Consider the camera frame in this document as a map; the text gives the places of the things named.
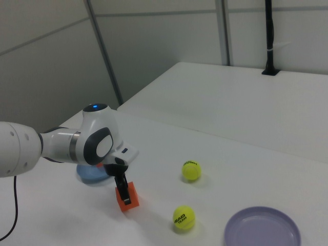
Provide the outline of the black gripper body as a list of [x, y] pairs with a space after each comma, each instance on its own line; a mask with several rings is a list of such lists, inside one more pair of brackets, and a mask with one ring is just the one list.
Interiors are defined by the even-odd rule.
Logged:
[[125, 175], [128, 166], [120, 164], [104, 164], [104, 169], [109, 176], [121, 177]]

